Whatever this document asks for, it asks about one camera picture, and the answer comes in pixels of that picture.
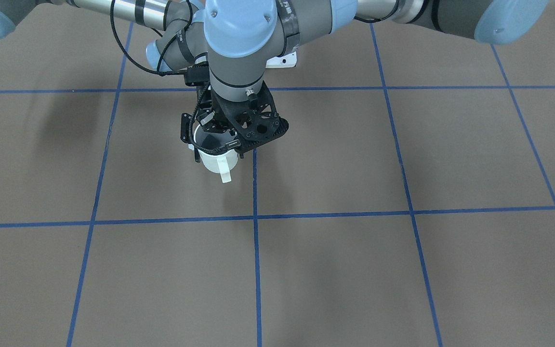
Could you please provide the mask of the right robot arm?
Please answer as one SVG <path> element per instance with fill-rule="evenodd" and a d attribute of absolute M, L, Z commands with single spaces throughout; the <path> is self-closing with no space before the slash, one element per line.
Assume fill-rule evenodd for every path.
<path fill-rule="evenodd" d="M 41 4 L 0 40 L 0 90 L 184 88 L 133 66 L 112 35 L 109 17 L 67 4 Z"/>

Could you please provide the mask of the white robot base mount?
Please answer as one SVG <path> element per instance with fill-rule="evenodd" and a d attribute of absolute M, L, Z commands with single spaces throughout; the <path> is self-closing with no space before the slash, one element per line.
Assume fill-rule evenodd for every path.
<path fill-rule="evenodd" d="M 297 52 L 292 52 L 284 56 L 276 56 L 268 59 L 266 69 L 294 68 L 297 65 Z"/>

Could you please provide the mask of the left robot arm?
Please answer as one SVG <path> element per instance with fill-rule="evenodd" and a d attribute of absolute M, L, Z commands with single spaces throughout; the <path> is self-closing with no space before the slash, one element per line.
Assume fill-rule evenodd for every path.
<path fill-rule="evenodd" d="M 198 90 L 181 140 L 207 154 L 240 154 L 288 130 L 264 82 L 269 59 L 352 21 L 412 24 L 489 44 L 509 44 L 538 21 L 546 0 L 208 0 L 177 32 L 168 62 Z"/>

